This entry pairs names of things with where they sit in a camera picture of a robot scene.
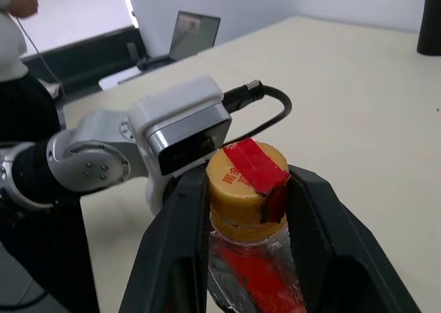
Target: laptop screen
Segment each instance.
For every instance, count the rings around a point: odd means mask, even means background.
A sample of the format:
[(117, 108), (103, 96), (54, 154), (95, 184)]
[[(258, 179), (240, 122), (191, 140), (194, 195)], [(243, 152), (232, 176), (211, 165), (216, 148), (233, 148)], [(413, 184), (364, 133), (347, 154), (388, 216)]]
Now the laptop screen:
[(220, 23), (221, 18), (179, 12), (174, 27), (170, 58), (179, 61), (213, 48)]

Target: cable connector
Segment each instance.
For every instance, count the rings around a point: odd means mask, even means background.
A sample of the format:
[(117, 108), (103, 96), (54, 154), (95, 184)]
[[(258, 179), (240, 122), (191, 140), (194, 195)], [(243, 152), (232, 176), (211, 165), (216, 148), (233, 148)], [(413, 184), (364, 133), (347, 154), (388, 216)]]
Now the cable connector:
[(263, 84), (260, 81), (255, 80), (226, 92), (222, 103), (225, 109), (231, 114), (262, 99), (264, 96), (265, 91), (263, 89)]

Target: plastic bottle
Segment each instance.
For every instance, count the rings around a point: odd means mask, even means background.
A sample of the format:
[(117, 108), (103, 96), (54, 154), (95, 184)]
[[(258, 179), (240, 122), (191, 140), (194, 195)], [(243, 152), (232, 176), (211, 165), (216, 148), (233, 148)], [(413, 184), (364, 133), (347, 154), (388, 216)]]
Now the plastic bottle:
[[(264, 143), (257, 146), (288, 171), (279, 151)], [(207, 175), (214, 229), (209, 240), (209, 273), (230, 312), (305, 313), (286, 218), (267, 220), (269, 197), (255, 191), (224, 150), (212, 157)], [(277, 199), (286, 200), (286, 195), (279, 194)]]

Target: red tape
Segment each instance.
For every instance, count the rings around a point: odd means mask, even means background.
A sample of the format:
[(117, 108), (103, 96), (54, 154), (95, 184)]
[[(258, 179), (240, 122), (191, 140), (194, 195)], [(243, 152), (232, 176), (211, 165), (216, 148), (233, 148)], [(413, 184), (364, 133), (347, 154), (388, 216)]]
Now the red tape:
[(223, 150), (259, 194), (269, 196), (274, 188), (286, 183), (289, 179), (289, 173), (280, 169), (252, 139), (245, 139)]

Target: white wall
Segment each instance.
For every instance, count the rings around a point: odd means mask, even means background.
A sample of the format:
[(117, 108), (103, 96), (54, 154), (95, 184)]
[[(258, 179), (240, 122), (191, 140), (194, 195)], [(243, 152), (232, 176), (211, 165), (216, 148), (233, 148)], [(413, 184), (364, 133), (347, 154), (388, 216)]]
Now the white wall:
[(301, 14), (414, 32), (420, 31), (424, 8), (424, 0), (293, 1)]
[(221, 17), (217, 44), (294, 14), (294, 0), (131, 1), (145, 46), (152, 56), (167, 54), (170, 51), (179, 10)]
[[(132, 20), (124, 0), (39, 0), (39, 13), (22, 24), (46, 51), (130, 26)], [(28, 54), (33, 53), (28, 43)]]

